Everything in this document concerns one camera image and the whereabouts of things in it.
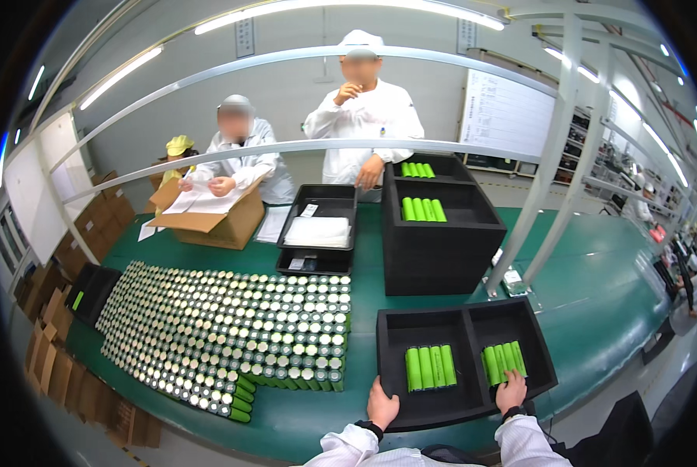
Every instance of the worker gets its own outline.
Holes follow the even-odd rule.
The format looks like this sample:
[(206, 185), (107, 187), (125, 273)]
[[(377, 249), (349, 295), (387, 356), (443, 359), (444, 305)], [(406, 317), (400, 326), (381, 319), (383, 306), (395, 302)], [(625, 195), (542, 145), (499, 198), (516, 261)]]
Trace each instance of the worker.
[[(372, 51), (383, 46), (379, 36), (354, 29), (339, 46), (357, 46), (339, 57), (346, 82), (329, 92), (317, 110), (306, 117), (308, 138), (423, 138), (408, 92), (377, 77), (382, 59)], [(384, 164), (398, 163), (413, 154), (411, 149), (328, 149), (322, 165), (322, 182), (353, 184), (365, 192), (363, 201), (379, 201), (380, 175)]]
[[(569, 461), (551, 450), (546, 437), (533, 416), (524, 415), (521, 407), (525, 400), (527, 386), (525, 379), (515, 369), (504, 371), (509, 383), (501, 383), (496, 390), (496, 406), (502, 411), (502, 425), (494, 433), (494, 439), (502, 449), (502, 465), (568, 467)], [(398, 415), (400, 399), (385, 395), (380, 377), (374, 379), (369, 391), (369, 403), (366, 406), (368, 421), (358, 421), (347, 425), (341, 434), (328, 433), (320, 440), (323, 452), (304, 464), (304, 467), (329, 465), (330, 467), (401, 467), (418, 465), (430, 467), (450, 465), (449, 454), (458, 451), (452, 448), (445, 451), (445, 456), (438, 456), (439, 445), (434, 449), (419, 451), (416, 448), (399, 448), (377, 453), (383, 433)]]
[[(255, 117), (250, 101), (238, 94), (225, 98), (217, 107), (219, 131), (213, 135), (207, 153), (258, 146), (276, 142), (267, 120)], [(199, 163), (194, 172), (179, 181), (182, 191), (193, 189), (191, 181), (209, 180), (207, 186), (216, 197), (224, 197), (235, 187), (247, 187), (260, 176), (260, 197), (268, 204), (294, 202), (294, 180), (278, 153), (245, 155), (221, 161)]]
[[(653, 187), (651, 183), (646, 182), (644, 184), (644, 189), (642, 190), (642, 196), (644, 196), (647, 200), (651, 200), (654, 192), (655, 187)], [(646, 201), (637, 200), (636, 198), (626, 201), (621, 214), (624, 216), (624, 218), (637, 219), (643, 222), (648, 222), (652, 224), (652, 226), (657, 226), (657, 221), (655, 220), (654, 216), (652, 216), (650, 207), (646, 204)]]
[[(167, 143), (167, 156), (164, 158), (159, 158), (159, 161), (172, 162), (182, 158), (190, 157), (192, 155), (198, 155), (198, 152), (195, 149), (193, 149), (193, 144), (195, 144), (195, 141), (190, 139), (187, 135), (175, 136), (170, 140), (169, 143)], [(159, 184), (159, 187), (161, 188), (170, 180), (181, 179), (185, 175), (185, 173), (193, 170), (195, 170), (195, 166), (180, 167), (179, 169), (167, 170), (166, 172), (164, 172), (164, 175), (162, 176), (162, 182)], [(161, 213), (162, 210), (156, 208), (156, 212), (154, 215), (158, 217)]]

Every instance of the battery array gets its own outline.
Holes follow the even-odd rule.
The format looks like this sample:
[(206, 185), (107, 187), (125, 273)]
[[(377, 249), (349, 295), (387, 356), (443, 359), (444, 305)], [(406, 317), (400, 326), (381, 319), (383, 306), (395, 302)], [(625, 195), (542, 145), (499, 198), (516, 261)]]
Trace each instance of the battery array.
[(347, 276), (268, 276), (133, 261), (97, 320), (102, 355), (147, 386), (250, 421), (256, 384), (342, 391)]

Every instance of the hand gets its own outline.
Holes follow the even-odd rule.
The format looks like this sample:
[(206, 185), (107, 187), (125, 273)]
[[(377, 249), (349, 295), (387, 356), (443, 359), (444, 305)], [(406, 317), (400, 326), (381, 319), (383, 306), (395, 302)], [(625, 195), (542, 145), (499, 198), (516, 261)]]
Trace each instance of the hand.
[(348, 99), (358, 97), (362, 88), (361, 84), (343, 83), (341, 88), (338, 89), (338, 96), (335, 96), (333, 102), (335, 105), (343, 105)]
[(372, 384), (372, 389), (369, 390), (369, 402), (366, 404), (366, 415), (369, 416), (369, 421), (382, 430), (387, 429), (387, 425), (395, 420), (400, 410), (400, 398), (397, 395), (392, 395), (389, 399), (382, 385), (380, 377), (377, 376)]
[(226, 196), (235, 186), (237, 183), (230, 177), (215, 177), (208, 184), (211, 193), (219, 198)]
[(179, 188), (182, 191), (190, 191), (193, 189), (193, 184), (186, 179), (180, 179), (177, 182), (177, 188)]
[(360, 185), (364, 191), (369, 191), (377, 184), (380, 179), (382, 169), (385, 167), (385, 162), (376, 154), (372, 154), (364, 165), (361, 166), (359, 176), (356, 177), (356, 182), (353, 187), (358, 188)]
[(504, 370), (504, 374), (507, 375), (509, 383), (499, 384), (496, 390), (496, 406), (502, 411), (502, 416), (512, 407), (521, 406), (528, 392), (525, 377), (517, 369)]

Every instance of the green conveyor table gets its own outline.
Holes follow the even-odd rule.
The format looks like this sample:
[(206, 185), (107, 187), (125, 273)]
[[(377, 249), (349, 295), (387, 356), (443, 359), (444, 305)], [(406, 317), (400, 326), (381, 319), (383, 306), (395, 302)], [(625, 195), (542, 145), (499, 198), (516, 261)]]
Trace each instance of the green conveyor table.
[[(498, 208), (508, 229), (520, 209)], [(200, 270), (276, 274), (279, 250), (250, 241), (242, 251), (180, 243), (170, 230), (138, 240), (136, 217), (102, 263), (124, 270), (132, 260), (150, 265)], [(513, 266), (522, 275), (555, 219), (540, 213)], [(386, 297), (384, 294), (381, 208), (360, 204), (353, 273), (351, 333), (348, 335), (344, 392), (288, 391), (260, 386), (253, 418), (240, 424), (171, 400), (139, 383), (100, 354), (103, 337), (74, 320), (67, 347), (89, 370), (120, 395), (163, 422), (207, 442), (276, 460), (304, 463), (321, 452), (319, 439), (365, 419), (366, 401), (377, 374), (374, 327), (379, 309), (475, 303), (488, 300), (483, 285), (471, 295)], [(558, 385), (535, 398), (543, 420), (590, 394), (618, 371), (659, 328), (667, 310), (644, 279), (641, 257), (650, 254), (642, 234), (626, 219), (574, 216), (553, 254), (532, 284), (536, 310), (553, 360)], [(505, 293), (499, 287), (499, 299)], [(493, 445), (500, 417), (449, 427), (388, 434), (382, 450), (451, 444), (466, 451)]]

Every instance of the yellow cap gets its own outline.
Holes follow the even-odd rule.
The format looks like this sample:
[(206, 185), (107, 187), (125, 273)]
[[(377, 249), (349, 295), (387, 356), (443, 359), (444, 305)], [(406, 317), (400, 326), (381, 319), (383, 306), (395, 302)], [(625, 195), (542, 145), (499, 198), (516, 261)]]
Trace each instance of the yellow cap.
[(185, 149), (190, 149), (195, 144), (195, 141), (187, 135), (175, 136), (172, 141), (167, 143), (167, 155), (180, 155), (185, 152)]

